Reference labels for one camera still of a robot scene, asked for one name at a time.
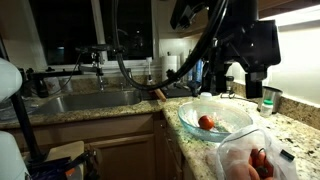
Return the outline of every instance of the kitchen sink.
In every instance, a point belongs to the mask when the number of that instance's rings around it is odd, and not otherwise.
[[[51,99],[32,114],[55,114],[76,110],[126,106],[137,104],[141,101],[141,92],[138,90],[65,95]]]

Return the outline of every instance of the window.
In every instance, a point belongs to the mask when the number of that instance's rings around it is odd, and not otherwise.
[[[96,2],[94,0],[29,2],[48,65],[75,64],[78,57],[75,48],[78,46],[97,42],[113,45],[112,0],[100,0],[101,12],[94,12],[99,11],[99,8],[92,8],[92,3]],[[94,14],[97,13],[102,18],[95,22]],[[104,34],[102,41],[97,36],[101,29]],[[125,48],[125,60],[153,57],[151,0],[119,0],[118,32],[120,44]],[[112,51],[107,55],[108,60],[116,60]],[[91,63],[90,54],[81,56],[80,61]]]

